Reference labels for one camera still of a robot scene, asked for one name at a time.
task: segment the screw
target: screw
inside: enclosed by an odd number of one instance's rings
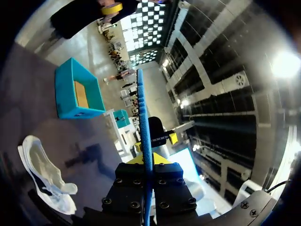
[[[141,184],[141,181],[140,180],[134,180],[133,183],[134,183],[134,185],[139,185],[139,184]]]
[[[169,205],[166,202],[161,202],[160,203],[160,208],[161,209],[167,209],[169,207]]]
[[[102,202],[103,202],[103,204],[108,205],[108,204],[111,204],[111,203],[112,203],[112,200],[109,199],[109,198],[103,198],[103,199],[102,199]]]
[[[257,211],[256,210],[251,210],[250,216],[253,217],[253,218],[257,217],[258,216]]]
[[[161,184],[161,185],[165,185],[166,181],[165,180],[159,180],[158,183]]]
[[[177,182],[180,183],[180,184],[183,184],[184,179],[183,179],[183,178],[178,178],[178,179],[177,179]]]
[[[248,209],[249,208],[249,203],[247,201],[244,201],[240,204],[240,207],[243,209]]]
[[[197,202],[197,200],[195,198],[193,198],[193,197],[191,197],[191,198],[188,199],[188,203],[189,204],[196,204],[196,202]]]
[[[116,182],[116,183],[122,183],[122,179],[117,178],[117,179],[115,180],[115,182]]]
[[[139,202],[131,202],[131,208],[137,209],[137,208],[139,208],[139,207],[140,207]]]

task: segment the white sneaker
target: white sneaker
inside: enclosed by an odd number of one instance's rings
[[[22,146],[18,146],[22,163],[32,177],[38,196],[56,211],[71,215],[76,206],[70,194],[77,193],[77,186],[65,183],[61,171],[47,157],[41,141],[34,136],[27,136]]]
[[[103,81],[108,85],[109,84],[109,80],[107,78],[104,78]]]

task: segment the light fixture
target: light fixture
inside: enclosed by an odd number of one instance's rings
[[[272,72],[277,78],[291,78],[300,68],[301,60],[292,52],[279,53],[272,63]]]
[[[168,65],[168,63],[169,63],[169,61],[166,59],[166,60],[164,61],[164,63],[162,64],[162,66],[163,66],[163,67],[166,67],[166,66]]]
[[[188,105],[189,105],[188,100],[183,100],[183,101],[182,101],[182,105],[183,105],[183,106],[188,106]]]

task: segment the gray floor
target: gray floor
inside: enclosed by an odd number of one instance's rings
[[[16,42],[25,46],[31,37],[56,11],[71,0],[47,0],[27,21],[23,29],[16,37]],[[132,116],[131,109],[127,109],[120,99],[120,90],[126,82],[113,81],[109,85],[103,82],[103,78],[116,75],[117,69],[108,55],[108,45],[104,37],[98,32],[96,22],[81,30],[70,40],[64,42],[54,50],[46,60],[59,66],[70,57],[75,58],[85,68],[98,78],[99,86],[106,110],[125,109]],[[116,136],[110,122],[107,122],[108,133],[115,140]]]

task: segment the teal object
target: teal object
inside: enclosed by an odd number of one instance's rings
[[[85,87],[89,108],[77,105],[74,81]],[[89,119],[105,113],[97,78],[73,58],[55,71],[55,100],[60,119]]]
[[[118,129],[130,124],[130,120],[128,118],[126,110],[118,110],[118,111],[115,111],[113,114],[114,114],[114,118],[115,118]]]

